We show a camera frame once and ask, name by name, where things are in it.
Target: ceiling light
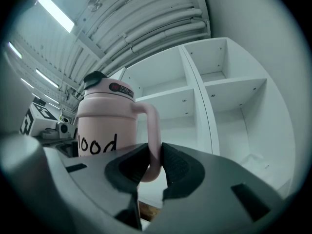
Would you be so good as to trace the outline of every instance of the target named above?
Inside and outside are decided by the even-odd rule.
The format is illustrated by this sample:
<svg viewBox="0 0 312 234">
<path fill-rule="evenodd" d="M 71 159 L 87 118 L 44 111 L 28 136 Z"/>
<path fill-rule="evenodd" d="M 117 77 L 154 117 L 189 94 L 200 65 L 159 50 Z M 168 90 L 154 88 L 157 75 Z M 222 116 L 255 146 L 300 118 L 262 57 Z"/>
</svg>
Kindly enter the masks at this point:
<svg viewBox="0 0 312 234">
<path fill-rule="evenodd" d="M 57 109 L 59 109 L 59 107 L 57 107 L 57 106 L 55 106 L 55 105 L 53 105 L 53 104 L 51 104 L 51 103 L 49 103 L 51 106 L 54 106 L 54 107 L 56 107 Z"/>
<path fill-rule="evenodd" d="M 13 46 L 12 43 L 9 42 L 9 47 L 14 51 L 14 53 L 21 58 L 21 53 Z"/>
<path fill-rule="evenodd" d="M 57 104 L 59 104 L 59 102 L 58 101 L 56 101 L 56 100 L 54 100 L 54 99 L 52 99 L 51 97 L 49 97 L 49 96 L 47 96 L 49 99 L 51 99 L 52 101 L 55 101 Z"/>
<path fill-rule="evenodd" d="M 38 2 L 64 27 L 64 29 L 69 33 L 72 31 L 74 23 L 51 0 L 38 0 Z"/>
<path fill-rule="evenodd" d="M 49 83 L 51 83 L 53 86 L 55 86 L 56 88 L 59 88 L 59 86 L 52 82 L 48 77 L 46 77 L 43 73 L 41 73 L 38 69 L 36 69 L 36 72 L 42 77 L 44 78 L 45 80 L 47 80 Z"/>
<path fill-rule="evenodd" d="M 28 86 L 30 86 L 31 88 L 34 88 L 32 85 L 30 85 L 27 81 L 25 81 L 23 78 L 21 78 L 21 80 L 23 81 L 23 82 L 25 82 Z"/>
<path fill-rule="evenodd" d="M 32 93 L 34 96 L 36 96 L 34 93 Z M 39 96 L 36 96 L 38 99 L 40 99 L 40 97 Z"/>
</svg>

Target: white shelving unit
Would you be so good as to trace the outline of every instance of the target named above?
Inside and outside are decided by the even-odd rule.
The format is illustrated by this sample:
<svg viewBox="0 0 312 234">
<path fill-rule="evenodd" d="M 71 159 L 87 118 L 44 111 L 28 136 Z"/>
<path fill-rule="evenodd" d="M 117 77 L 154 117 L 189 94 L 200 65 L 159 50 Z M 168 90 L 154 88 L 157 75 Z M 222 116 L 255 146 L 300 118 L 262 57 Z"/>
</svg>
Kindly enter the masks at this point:
<svg viewBox="0 0 312 234">
<path fill-rule="evenodd" d="M 202 40 L 181 48 L 206 109 L 213 111 L 207 110 L 210 131 L 216 129 L 218 137 L 211 132 L 213 154 L 237 162 L 286 197 L 295 145 L 290 116 L 274 81 L 230 39 Z"/>
<path fill-rule="evenodd" d="M 114 76 L 136 101 L 154 105 L 163 142 L 226 157 L 286 197 L 295 145 L 292 123 L 274 81 L 228 38 L 187 43 L 151 56 Z M 137 142 L 147 142 L 140 115 Z M 139 200 L 162 206 L 165 173 L 140 183 Z"/>
</svg>

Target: pink tumbler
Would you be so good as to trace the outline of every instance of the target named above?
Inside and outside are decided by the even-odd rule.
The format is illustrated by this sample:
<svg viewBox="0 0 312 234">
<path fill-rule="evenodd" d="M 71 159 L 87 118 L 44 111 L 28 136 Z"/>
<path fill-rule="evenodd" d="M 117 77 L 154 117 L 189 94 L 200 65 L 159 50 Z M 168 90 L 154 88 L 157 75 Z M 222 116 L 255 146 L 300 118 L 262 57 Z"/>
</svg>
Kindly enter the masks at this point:
<svg viewBox="0 0 312 234">
<path fill-rule="evenodd" d="M 88 74 L 84 99 L 77 112 L 79 156 L 96 155 L 114 151 L 137 143 L 137 115 L 147 115 L 150 167 L 142 181 L 156 179 L 160 173 L 160 130 L 156 108 L 135 102 L 132 88 L 99 71 Z"/>
</svg>

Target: shelf divider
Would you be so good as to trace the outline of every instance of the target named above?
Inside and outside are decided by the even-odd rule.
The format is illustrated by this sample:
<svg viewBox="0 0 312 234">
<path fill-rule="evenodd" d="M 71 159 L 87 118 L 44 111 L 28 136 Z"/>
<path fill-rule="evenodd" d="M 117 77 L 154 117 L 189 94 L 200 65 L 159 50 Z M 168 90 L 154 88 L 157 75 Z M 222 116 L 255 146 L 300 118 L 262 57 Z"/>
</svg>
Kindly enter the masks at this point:
<svg viewBox="0 0 312 234">
<path fill-rule="evenodd" d="M 266 78 L 241 77 L 205 82 L 214 112 L 241 108 L 266 81 Z"/>
</svg>

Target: shelf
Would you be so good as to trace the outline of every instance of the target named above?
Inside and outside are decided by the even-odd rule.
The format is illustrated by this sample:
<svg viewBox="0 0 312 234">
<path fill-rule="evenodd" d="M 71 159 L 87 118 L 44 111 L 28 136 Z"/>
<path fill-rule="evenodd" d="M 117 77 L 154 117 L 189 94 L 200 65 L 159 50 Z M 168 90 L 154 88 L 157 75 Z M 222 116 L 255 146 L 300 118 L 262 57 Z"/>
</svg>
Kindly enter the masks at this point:
<svg viewBox="0 0 312 234">
<path fill-rule="evenodd" d="M 129 67 L 121 80 L 131 86 L 136 99 L 189 85 L 177 47 Z"/>
<path fill-rule="evenodd" d="M 222 71 L 200 75 L 203 82 L 226 79 Z"/>
<path fill-rule="evenodd" d="M 141 97 L 136 102 L 146 102 L 156 107 L 160 119 L 187 117 L 194 114 L 194 89 L 183 87 Z M 146 120 L 145 114 L 140 114 L 138 121 Z"/>
<path fill-rule="evenodd" d="M 220 156 L 240 163 L 250 154 L 247 129 L 240 109 L 214 114 L 218 131 Z"/>
<path fill-rule="evenodd" d="M 194 117 L 180 117 L 160 121 L 161 141 L 197 149 L 197 129 Z M 137 143 L 147 142 L 147 124 L 137 125 Z"/>
<path fill-rule="evenodd" d="M 266 78 L 232 78 L 205 82 L 214 112 L 242 107 L 252 97 Z"/>
</svg>

